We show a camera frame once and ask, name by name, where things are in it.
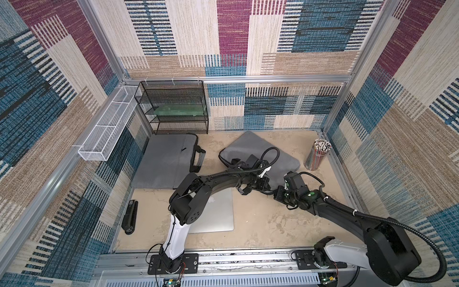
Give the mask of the silver laptop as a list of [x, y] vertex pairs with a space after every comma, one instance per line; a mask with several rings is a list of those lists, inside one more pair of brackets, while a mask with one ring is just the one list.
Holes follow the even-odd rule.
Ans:
[[231, 232], [233, 230], [233, 192], [231, 188], [227, 188], [209, 197], [203, 214], [191, 225], [189, 233]]

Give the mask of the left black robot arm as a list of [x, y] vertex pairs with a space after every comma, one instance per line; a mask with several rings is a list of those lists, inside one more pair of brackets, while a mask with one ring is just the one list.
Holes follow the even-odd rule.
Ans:
[[248, 163], [234, 163], [224, 172], [208, 176], [189, 173], [169, 199], [171, 221], [168, 235], [158, 252], [158, 263], [149, 266], [161, 267], [167, 273], [176, 273], [185, 266], [183, 256], [190, 227], [202, 215], [211, 195], [228, 188], [236, 188], [244, 196], [252, 190], [266, 193], [270, 186], [265, 174], [280, 157], [280, 151], [274, 148], [277, 152], [275, 158], [271, 162], [265, 160], [271, 150], [265, 150], [260, 159], [251, 155]]

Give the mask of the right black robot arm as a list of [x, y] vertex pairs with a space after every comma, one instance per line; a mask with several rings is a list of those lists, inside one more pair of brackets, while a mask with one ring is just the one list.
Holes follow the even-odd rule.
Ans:
[[314, 245], [312, 256], [318, 267], [342, 262], [371, 269], [382, 281], [397, 286], [421, 264], [421, 257], [407, 235], [411, 227], [393, 218], [363, 214], [323, 192], [325, 184], [311, 190], [303, 173], [289, 172], [274, 198], [288, 208], [301, 209], [327, 219], [355, 235], [363, 243], [347, 244], [327, 236]]

